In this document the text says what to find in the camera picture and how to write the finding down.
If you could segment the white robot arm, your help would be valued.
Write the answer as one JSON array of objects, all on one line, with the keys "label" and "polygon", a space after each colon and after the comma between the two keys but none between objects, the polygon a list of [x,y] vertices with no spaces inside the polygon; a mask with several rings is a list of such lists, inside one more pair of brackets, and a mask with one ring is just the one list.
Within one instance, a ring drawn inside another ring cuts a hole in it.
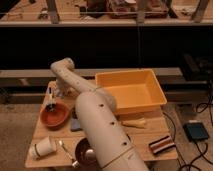
[{"label": "white robot arm", "polygon": [[50,68],[59,82],[79,93],[75,112],[102,171],[149,171],[113,114],[115,98],[74,73],[70,58],[56,61]]}]

